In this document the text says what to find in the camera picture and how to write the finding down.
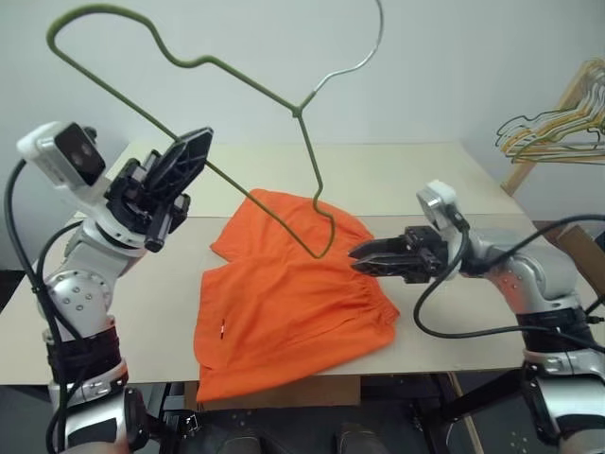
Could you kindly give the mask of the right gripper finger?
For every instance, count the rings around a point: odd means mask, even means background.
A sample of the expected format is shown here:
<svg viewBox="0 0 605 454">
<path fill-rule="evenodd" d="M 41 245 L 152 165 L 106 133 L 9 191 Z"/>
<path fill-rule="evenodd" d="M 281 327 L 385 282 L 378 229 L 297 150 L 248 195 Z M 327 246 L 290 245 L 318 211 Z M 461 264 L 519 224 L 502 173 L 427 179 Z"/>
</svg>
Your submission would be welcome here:
<svg viewBox="0 0 605 454">
<path fill-rule="evenodd" d="M 351 268 L 372 277 L 404 277 L 410 272 L 409 264 L 395 256 L 368 256 L 356 259 Z"/>
<path fill-rule="evenodd" d="M 406 242 L 403 236 L 396 236 L 390 238 L 379 238 L 369 241 L 365 241 L 355 247 L 349 252 L 348 256 L 356 260 L 369 257 L 374 254 L 397 254 L 401 255 L 407 252 Z"/>
</svg>

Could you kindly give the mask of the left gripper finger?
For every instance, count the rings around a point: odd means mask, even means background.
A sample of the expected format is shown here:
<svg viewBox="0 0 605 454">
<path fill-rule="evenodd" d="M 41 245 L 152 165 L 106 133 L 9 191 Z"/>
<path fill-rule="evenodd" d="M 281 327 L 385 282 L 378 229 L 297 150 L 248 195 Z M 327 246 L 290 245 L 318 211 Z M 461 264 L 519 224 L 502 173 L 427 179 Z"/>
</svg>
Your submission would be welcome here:
<svg viewBox="0 0 605 454">
<path fill-rule="evenodd" d="M 170 200 L 148 193 L 147 201 L 151 221 L 146 232 L 145 248 L 150 252 L 159 252 L 167 237 L 187 219 L 191 198 L 182 193 Z"/>
<path fill-rule="evenodd" d="M 204 127 L 179 136 L 150 170 L 150 207 L 172 204 L 206 165 L 214 130 Z"/>
</svg>

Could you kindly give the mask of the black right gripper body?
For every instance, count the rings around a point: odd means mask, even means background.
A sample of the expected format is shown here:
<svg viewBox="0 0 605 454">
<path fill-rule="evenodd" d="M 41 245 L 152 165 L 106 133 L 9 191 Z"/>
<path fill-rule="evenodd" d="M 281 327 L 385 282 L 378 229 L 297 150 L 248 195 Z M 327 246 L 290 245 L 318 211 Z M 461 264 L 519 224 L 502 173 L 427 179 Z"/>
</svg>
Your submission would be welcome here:
<svg viewBox="0 0 605 454">
<path fill-rule="evenodd" d="M 447 242 L 431 226 L 410 226 L 404 232 L 408 261 L 404 280 L 425 284 L 439 276 L 447 265 Z"/>
</svg>

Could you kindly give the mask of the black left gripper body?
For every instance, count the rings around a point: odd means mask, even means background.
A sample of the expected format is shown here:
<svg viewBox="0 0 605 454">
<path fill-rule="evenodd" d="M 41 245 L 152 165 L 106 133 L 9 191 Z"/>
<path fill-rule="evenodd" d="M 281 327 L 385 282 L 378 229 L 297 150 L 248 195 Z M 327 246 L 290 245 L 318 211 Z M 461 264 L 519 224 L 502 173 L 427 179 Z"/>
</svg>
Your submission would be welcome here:
<svg viewBox="0 0 605 454">
<path fill-rule="evenodd" d="M 147 191 L 150 170 L 161 154 L 152 150 L 143 163 L 129 158 L 105 192 L 106 207 L 129 232 L 143 235 L 146 249 L 164 246 L 164 204 Z"/>
</svg>

